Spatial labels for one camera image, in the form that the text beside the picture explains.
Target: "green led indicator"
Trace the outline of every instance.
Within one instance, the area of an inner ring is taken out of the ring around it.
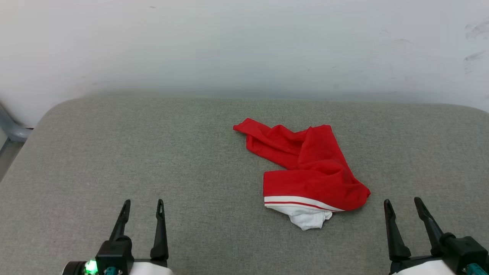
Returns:
[[[85,264],[85,274],[94,275],[97,274],[97,262],[94,260],[90,260]]]

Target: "gray fabric surface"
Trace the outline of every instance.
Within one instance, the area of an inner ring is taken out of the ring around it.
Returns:
[[[372,192],[359,210],[301,231],[266,209],[279,167],[245,148],[246,117],[293,131],[332,125]],[[420,196],[444,231],[489,248],[489,114],[460,106],[324,101],[90,98],[45,115],[0,183],[2,274],[55,274],[87,260],[132,200],[126,233],[148,257],[165,202],[177,275],[387,274],[382,202],[413,255],[429,242]]]

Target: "red stripe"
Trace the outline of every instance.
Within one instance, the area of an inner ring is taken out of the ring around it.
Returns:
[[[314,208],[318,208],[318,209],[322,209],[322,210],[327,210],[327,211],[331,211],[331,212],[338,212],[336,210],[330,210],[330,209],[327,209],[327,208],[322,208],[322,207],[319,207],[319,206],[305,204],[305,203],[299,203],[299,202],[265,202],[265,204],[294,204],[294,205],[311,206],[311,207],[314,207]]]

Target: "gray floor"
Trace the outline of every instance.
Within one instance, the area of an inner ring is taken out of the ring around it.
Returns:
[[[0,181],[23,146],[24,142],[11,141],[10,139],[4,143],[0,150]]]

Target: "red cloth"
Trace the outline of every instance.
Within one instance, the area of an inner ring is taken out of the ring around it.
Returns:
[[[304,197],[341,210],[359,208],[367,201],[370,190],[353,176],[331,126],[294,133],[283,125],[270,128],[247,118],[233,129],[246,134],[249,151],[287,169],[265,172],[264,197]]]

